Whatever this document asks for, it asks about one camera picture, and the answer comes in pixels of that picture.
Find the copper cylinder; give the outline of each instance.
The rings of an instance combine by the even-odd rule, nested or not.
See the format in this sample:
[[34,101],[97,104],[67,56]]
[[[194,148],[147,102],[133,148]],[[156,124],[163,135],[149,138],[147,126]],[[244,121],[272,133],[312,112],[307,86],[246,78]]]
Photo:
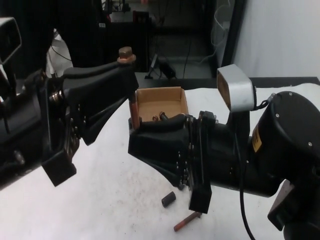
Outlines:
[[130,108],[132,128],[136,130],[140,127],[139,109],[138,109],[138,101],[137,101],[136,93],[134,93],[129,98],[129,108]]
[[183,221],[179,222],[177,225],[173,227],[175,232],[178,232],[180,229],[182,229],[185,225],[190,223],[195,218],[200,218],[201,213],[200,212],[194,212],[190,216],[187,216]]

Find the camera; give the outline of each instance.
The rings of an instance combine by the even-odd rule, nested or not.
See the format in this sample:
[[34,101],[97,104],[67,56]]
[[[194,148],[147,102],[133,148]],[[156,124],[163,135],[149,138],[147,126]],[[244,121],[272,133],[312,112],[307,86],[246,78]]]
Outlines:
[[21,36],[13,17],[0,17],[0,64],[4,65],[21,47]]
[[217,88],[230,112],[252,111],[256,106],[256,90],[250,78],[235,64],[218,68]]

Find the white wall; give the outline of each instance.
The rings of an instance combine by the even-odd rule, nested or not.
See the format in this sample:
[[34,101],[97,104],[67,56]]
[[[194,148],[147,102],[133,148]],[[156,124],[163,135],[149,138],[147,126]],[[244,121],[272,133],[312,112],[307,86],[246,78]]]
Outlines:
[[249,77],[320,79],[319,11],[319,0],[247,0],[234,63]]

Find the white table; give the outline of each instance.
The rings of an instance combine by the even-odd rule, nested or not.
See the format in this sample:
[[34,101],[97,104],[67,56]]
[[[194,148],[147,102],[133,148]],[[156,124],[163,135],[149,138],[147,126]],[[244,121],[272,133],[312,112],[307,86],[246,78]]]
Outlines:
[[[293,91],[320,109],[320,86],[258,89],[258,103],[271,93]],[[186,91],[190,114],[211,111],[225,123],[228,110],[216,89]],[[254,128],[262,110],[251,114]],[[239,193],[212,187],[209,213],[179,232],[173,227],[188,216],[187,188],[180,192],[156,170],[130,156],[129,107],[126,102],[111,117],[96,142],[82,142],[73,158],[77,174],[54,187],[40,167],[0,192],[1,240],[245,240]],[[163,208],[170,191],[176,201]],[[282,240],[267,219],[275,196],[245,194],[249,226],[257,240]]]

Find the open cardboard box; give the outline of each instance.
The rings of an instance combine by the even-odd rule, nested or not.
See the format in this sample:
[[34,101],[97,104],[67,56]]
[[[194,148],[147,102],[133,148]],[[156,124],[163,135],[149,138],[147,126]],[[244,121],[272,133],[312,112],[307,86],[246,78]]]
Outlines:
[[151,122],[153,116],[164,112],[168,118],[188,114],[185,91],[181,87],[157,87],[137,90],[139,116],[143,122]]

